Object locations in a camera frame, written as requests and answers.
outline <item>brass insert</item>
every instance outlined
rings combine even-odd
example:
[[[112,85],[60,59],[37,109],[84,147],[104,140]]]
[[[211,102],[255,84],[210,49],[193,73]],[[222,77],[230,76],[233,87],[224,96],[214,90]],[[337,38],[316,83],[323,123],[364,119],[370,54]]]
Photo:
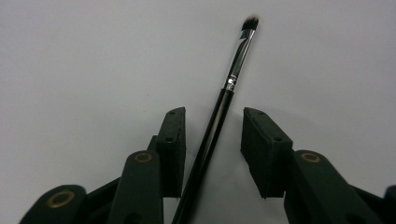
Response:
[[[314,153],[310,153],[310,152],[303,153],[301,155],[301,158],[303,158],[303,160],[305,160],[305,161],[309,161],[309,162],[313,162],[313,163],[320,162],[320,157],[315,155]]]
[[[139,163],[145,163],[152,160],[152,156],[149,153],[140,153],[134,156],[134,160]]]
[[[62,207],[73,201],[75,193],[70,189],[64,189],[52,196],[47,200],[47,206],[50,208]]]

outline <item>screw hole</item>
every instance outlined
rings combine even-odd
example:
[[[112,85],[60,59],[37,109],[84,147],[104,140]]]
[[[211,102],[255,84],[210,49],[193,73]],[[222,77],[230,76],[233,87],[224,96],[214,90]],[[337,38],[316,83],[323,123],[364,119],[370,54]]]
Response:
[[[70,196],[68,194],[65,194],[65,193],[60,194],[53,199],[53,203],[56,203],[56,204],[63,203],[65,201],[67,201],[69,199],[69,197]]]
[[[124,219],[124,223],[125,224],[139,224],[141,220],[142,220],[142,216],[140,216],[137,213],[131,213]]]

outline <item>silver ferrule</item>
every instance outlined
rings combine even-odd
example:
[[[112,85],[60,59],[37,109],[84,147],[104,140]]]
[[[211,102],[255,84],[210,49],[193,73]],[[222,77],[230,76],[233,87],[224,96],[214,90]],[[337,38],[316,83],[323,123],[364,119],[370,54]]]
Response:
[[[224,89],[227,91],[233,91],[238,79],[239,73],[241,72],[242,63],[248,53],[248,47],[250,46],[251,40],[255,30],[243,30],[241,37],[238,41],[238,47],[236,49],[235,56],[233,57],[233,64],[231,65],[230,72],[228,73],[227,79],[224,84]]]

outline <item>brush tip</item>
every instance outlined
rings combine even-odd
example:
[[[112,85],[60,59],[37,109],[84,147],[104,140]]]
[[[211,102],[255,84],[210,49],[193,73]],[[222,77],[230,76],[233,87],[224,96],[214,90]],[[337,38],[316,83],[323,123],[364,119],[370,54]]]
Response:
[[[257,14],[252,14],[245,20],[242,30],[256,30],[258,24],[259,16]]]

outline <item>makeup brush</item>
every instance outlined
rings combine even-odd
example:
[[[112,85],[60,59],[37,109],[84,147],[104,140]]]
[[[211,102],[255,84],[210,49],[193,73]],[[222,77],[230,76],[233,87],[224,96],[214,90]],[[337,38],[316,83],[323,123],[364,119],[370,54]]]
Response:
[[[238,42],[238,48],[233,58],[230,72],[227,76],[223,89],[219,94],[219,99],[216,102],[215,108],[210,118],[209,124],[199,148],[198,154],[195,158],[194,165],[192,166],[189,180],[183,191],[183,195],[178,204],[175,217],[172,224],[186,224],[188,223],[191,210],[194,206],[194,201],[197,196],[198,190],[203,182],[207,166],[212,157],[213,150],[215,149],[216,142],[218,141],[221,126],[227,115],[227,110],[233,99],[233,90],[239,73],[242,68],[242,63],[248,52],[248,47],[256,32],[257,25],[259,24],[259,17],[251,15],[247,17],[242,26],[241,36]]]

